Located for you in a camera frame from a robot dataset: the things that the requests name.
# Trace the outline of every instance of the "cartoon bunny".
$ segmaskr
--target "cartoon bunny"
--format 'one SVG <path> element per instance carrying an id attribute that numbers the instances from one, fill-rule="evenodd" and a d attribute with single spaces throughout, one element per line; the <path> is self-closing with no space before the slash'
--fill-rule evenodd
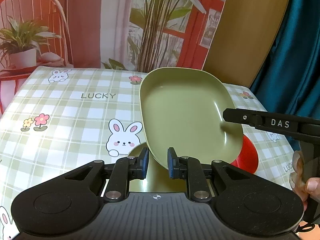
<path id="1" fill-rule="evenodd" d="M 140 144 L 140 139 L 136 135 L 142 130 L 141 122 L 133 122 L 124 131 L 122 123 L 117 119 L 109 122 L 111 135 L 106 144 L 106 148 L 111 157 L 118 155 L 128 155 L 130 151 Z"/>
<path id="2" fill-rule="evenodd" d="M 49 83 L 53 83 L 55 81 L 57 82 L 63 82 L 68 78 L 68 72 L 70 72 L 71 69 L 66 69 L 62 72 L 60 70 L 55 69 L 52 71 L 52 76 L 48 79 Z"/>
<path id="3" fill-rule="evenodd" d="M 0 220 L 3 225 L 3 240 L 11 240 L 19 234 L 16 224 L 13 220 L 12 222 L 10 221 L 9 215 L 3 206 L 0 207 Z"/>
<path id="4" fill-rule="evenodd" d="M 277 140 L 279 140 L 279 135 L 276 133 L 272 133 L 272 132 L 267 132 L 269 138 L 271 141 L 276 142 Z"/>

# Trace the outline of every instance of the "gray ribbed surface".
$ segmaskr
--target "gray ribbed surface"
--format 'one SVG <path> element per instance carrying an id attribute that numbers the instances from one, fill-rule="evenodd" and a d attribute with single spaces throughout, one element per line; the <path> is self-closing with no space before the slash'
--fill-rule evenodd
<path id="1" fill-rule="evenodd" d="M 223 225 L 206 204 L 189 201 L 184 193 L 130 193 L 109 203 L 86 228 L 56 240 L 254 240 Z M 14 240 L 44 239 L 21 234 Z M 295 234 L 267 238 L 294 240 Z"/>

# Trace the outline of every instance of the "pink inner ear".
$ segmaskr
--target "pink inner ear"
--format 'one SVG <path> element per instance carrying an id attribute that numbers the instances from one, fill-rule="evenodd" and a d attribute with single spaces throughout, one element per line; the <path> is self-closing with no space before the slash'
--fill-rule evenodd
<path id="1" fill-rule="evenodd" d="M 113 125 L 113 128 L 116 130 L 116 132 L 119 132 L 120 131 L 120 128 L 117 124 L 114 124 Z"/>
<path id="2" fill-rule="evenodd" d="M 7 224 L 8 221 L 7 221 L 7 217 L 5 216 L 5 214 L 2 214 L 2 218 L 3 218 L 3 221 Z"/>
<path id="3" fill-rule="evenodd" d="M 136 125 L 131 127 L 130 132 L 134 132 L 135 130 L 137 130 L 137 128 L 138 128 L 138 126 L 136 126 Z"/>

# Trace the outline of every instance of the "white pot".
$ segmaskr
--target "white pot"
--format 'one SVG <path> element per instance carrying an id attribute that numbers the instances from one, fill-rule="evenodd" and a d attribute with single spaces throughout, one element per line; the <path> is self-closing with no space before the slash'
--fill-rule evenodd
<path id="1" fill-rule="evenodd" d="M 10 64 L 16 68 L 34 67 L 37 65 L 36 49 L 29 49 L 23 52 L 9 55 Z"/>

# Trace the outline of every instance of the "checkered tablecloth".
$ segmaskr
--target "checkered tablecloth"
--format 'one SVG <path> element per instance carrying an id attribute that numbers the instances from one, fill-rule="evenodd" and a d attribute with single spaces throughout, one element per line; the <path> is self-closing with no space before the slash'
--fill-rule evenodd
<path id="1" fill-rule="evenodd" d="M 63 70 L 38 67 L 0 119 L 0 206 L 8 213 L 22 190 L 92 160 L 114 163 L 118 157 L 106 149 L 109 121 L 117 119 L 124 130 L 141 121 L 139 88 L 146 74 L 72 69 L 66 76 Z M 265 111 L 249 89 L 224 85 L 236 107 Z M 290 188 L 293 150 L 286 138 L 247 125 L 244 134 L 259 154 L 256 174 Z M 137 136 L 145 142 L 142 131 Z"/>

